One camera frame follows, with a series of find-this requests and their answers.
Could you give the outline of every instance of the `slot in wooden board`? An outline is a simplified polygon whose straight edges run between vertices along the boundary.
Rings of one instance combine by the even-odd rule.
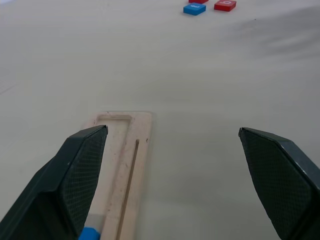
[[[101,112],[84,128],[108,126],[98,185],[85,225],[101,240],[133,240],[150,142],[149,112]]]

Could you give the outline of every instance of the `red block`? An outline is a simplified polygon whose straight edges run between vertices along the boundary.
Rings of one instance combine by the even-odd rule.
[[[220,0],[214,5],[214,10],[230,12],[236,7],[237,2],[232,0]]]
[[[189,3],[193,4],[204,4],[205,2],[208,2],[209,0],[189,0]]]

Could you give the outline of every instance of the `blue object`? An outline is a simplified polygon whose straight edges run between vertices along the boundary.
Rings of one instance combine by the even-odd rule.
[[[206,5],[199,4],[199,3],[191,3],[183,8],[183,12],[185,14],[190,14],[190,15],[199,15],[206,11]]]
[[[78,240],[99,240],[100,233],[92,227],[84,227]]]

